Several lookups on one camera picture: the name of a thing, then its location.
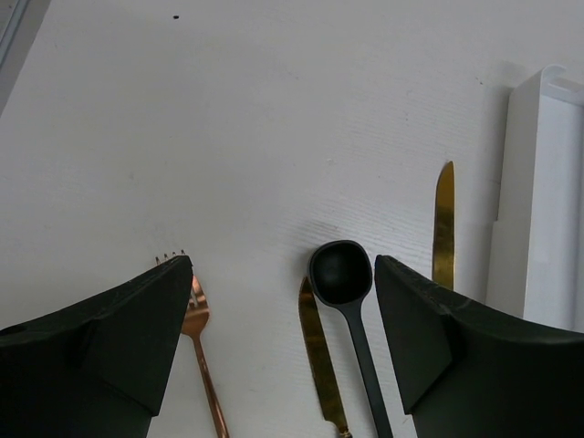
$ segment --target knife blade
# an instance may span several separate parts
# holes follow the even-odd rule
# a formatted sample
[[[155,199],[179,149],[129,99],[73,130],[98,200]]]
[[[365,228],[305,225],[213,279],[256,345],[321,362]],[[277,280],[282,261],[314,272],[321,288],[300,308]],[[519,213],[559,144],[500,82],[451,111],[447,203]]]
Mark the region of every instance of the knife blade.
[[[317,301],[308,278],[302,280],[298,298],[300,324],[307,347],[308,361],[312,369],[312,379],[317,388],[322,416],[337,426],[342,438],[352,438],[347,426],[339,386],[332,367],[325,332],[320,322]]]
[[[436,184],[432,280],[454,289],[454,163],[447,162]]]

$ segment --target knife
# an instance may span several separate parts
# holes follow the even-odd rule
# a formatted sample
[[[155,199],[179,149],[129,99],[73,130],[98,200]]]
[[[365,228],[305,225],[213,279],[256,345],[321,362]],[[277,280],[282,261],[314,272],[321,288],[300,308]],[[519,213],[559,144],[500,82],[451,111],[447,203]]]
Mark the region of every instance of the knife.
[[[332,422],[337,426],[339,435],[342,438],[352,438],[347,426],[343,403],[340,399],[335,370],[332,368],[325,332],[320,323],[317,301],[314,299],[312,286],[306,277],[302,280],[302,287],[300,288],[298,310],[302,332],[304,333],[304,342],[307,346],[308,361],[312,369],[312,379],[317,387],[322,416],[326,421]]]
[[[447,162],[436,185],[432,280],[454,289],[454,163]]]

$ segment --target spoon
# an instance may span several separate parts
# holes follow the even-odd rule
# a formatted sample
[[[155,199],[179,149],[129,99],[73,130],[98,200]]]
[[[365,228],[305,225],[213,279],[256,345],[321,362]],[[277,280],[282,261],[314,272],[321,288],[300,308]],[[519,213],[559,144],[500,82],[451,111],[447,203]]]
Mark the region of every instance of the spoon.
[[[310,257],[308,276],[315,295],[327,306],[340,311],[347,320],[377,436],[392,438],[390,420],[361,317],[361,305],[373,281],[367,253],[357,242],[330,242]]]

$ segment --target spoon handle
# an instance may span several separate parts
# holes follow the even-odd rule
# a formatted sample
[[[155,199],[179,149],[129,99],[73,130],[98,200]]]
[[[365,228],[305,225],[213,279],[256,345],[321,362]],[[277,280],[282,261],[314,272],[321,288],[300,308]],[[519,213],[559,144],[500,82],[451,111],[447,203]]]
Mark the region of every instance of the spoon handle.
[[[377,436],[379,438],[392,438],[393,433],[391,432],[390,419],[387,416],[380,383],[377,379],[377,372],[375,372],[375,364],[373,363],[369,342],[367,341],[367,335],[363,327],[360,306],[343,313],[349,324],[353,346],[357,352],[357,360],[359,361],[363,383],[365,383],[365,391],[369,398],[369,405],[373,414]]]

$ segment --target white tray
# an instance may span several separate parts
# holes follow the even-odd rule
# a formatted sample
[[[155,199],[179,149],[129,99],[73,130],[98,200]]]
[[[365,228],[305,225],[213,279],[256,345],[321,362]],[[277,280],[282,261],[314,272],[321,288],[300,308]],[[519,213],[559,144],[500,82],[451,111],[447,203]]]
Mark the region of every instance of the white tray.
[[[511,94],[486,304],[584,331],[577,294],[584,86],[563,79],[564,71],[544,68]]]

